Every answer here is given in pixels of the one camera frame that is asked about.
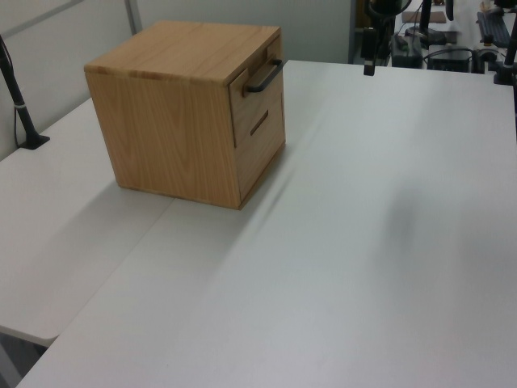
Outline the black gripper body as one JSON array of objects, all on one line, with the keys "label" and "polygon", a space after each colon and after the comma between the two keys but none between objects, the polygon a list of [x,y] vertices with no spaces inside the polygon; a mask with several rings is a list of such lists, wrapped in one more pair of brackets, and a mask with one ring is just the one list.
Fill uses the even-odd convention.
[{"label": "black gripper body", "polygon": [[372,27],[363,30],[362,58],[365,62],[373,62],[375,59],[375,29]]}]

